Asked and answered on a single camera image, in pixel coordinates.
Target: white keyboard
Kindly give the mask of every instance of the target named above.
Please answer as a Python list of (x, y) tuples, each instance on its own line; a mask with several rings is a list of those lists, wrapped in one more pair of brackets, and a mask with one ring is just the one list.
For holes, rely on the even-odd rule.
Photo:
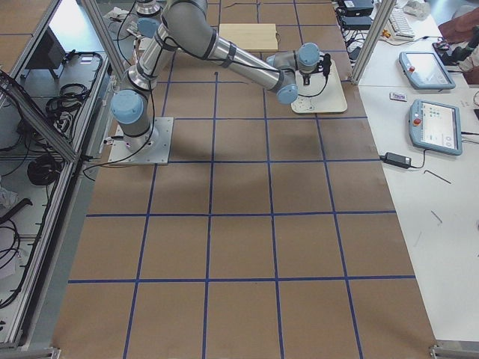
[(398, 7), (392, 9), (388, 20), (388, 30), (394, 40), (413, 41), (415, 37), (403, 9)]

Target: robotic arm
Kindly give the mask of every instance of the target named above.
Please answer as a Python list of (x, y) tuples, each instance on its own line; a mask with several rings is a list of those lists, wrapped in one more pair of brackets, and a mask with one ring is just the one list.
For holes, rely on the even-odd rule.
[[(156, 20), (153, 17), (159, 12), (155, 4), (156, 1), (137, 1), (138, 14), (142, 15), (138, 6), (143, 13), (149, 14), (144, 18), (146, 20), (138, 21), (138, 28), (151, 29), (154, 26)], [(144, 146), (145, 138), (149, 141), (156, 136), (153, 132), (149, 134), (152, 124), (146, 115), (147, 100), (156, 86), (160, 70), (178, 49), (239, 73), (276, 93), (278, 101), (283, 104), (292, 103), (298, 96), (295, 71), (299, 70), (306, 82), (309, 74), (317, 70), (320, 50), (316, 44), (306, 43), (298, 51), (279, 53), (264, 62), (220, 37), (207, 24), (206, 13), (206, 0), (167, 0), (151, 44), (138, 63), (126, 71), (121, 91), (112, 100), (111, 110), (131, 152)]]

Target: tablet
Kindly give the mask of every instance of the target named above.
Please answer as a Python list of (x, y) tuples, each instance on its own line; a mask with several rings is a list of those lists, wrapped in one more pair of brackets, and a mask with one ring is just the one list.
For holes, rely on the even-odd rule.
[(411, 107), (409, 136), (412, 144), (448, 155), (463, 152), (459, 109), (417, 99)]
[(419, 90), (444, 90), (456, 84), (434, 52), (401, 52), (399, 63), (411, 85)]

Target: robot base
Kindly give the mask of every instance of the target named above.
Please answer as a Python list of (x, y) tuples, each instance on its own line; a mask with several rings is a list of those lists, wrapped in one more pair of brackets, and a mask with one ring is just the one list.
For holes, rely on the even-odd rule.
[[(171, 134), (173, 133), (173, 117), (155, 117), (155, 128), (159, 133), (158, 140), (150, 148), (143, 148), (134, 156), (125, 161), (117, 162), (119, 165), (158, 165), (168, 164), (171, 146)], [(123, 136), (123, 131), (118, 126), (116, 136)], [(123, 141), (116, 141), (112, 145), (112, 151), (108, 162), (124, 159), (132, 153), (126, 148)]]
[[(322, 113), (341, 113), (347, 110), (347, 102), (344, 97), (343, 87), (339, 79), (338, 69), (333, 60), (331, 60), (331, 73), (329, 74), (328, 84), (323, 93), (315, 97), (298, 97), (291, 104), (291, 108), (297, 114), (322, 114)], [(325, 78), (322, 73), (311, 75), (311, 84), (304, 86), (302, 76), (296, 72), (296, 83), (298, 92), (304, 95), (314, 95), (324, 86)]]

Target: blue joint cap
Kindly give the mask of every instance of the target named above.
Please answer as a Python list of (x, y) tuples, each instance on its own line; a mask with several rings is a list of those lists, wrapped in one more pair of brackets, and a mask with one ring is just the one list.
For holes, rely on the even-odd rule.
[(278, 101), (284, 105), (289, 105), (298, 98), (298, 86), (295, 84), (289, 84), (280, 88), (276, 94)]
[(275, 56), (274, 56), (274, 55), (273, 55), (273, 56), (268, 56), (268, 57), (266, 58), (266, 63), (267, 63), (268, 65), (272, 66), (272, 65), (275, 63)]
[(143, 100), (133, 90), (122, 90), (113, 96), (110, 104), (110, 110), (123, 125), (130, 125), (143, 114)]
[(313, 66), (320, 60), (320, 48), (315, 43), (305, 43), (298, 50), (298, 59), (305, 66)]
[(145, 37), (149, 37), (150, 39), (153, 39), (153, 36), (155, 35), (155, 32), (159, 27), (159, 21), (151, 19), (149, 17), (141, 17), (140, 19), (138, 19), (138, 22), (136, 24), (138, 26), (138, 31), (140, 31), (140, 34)]

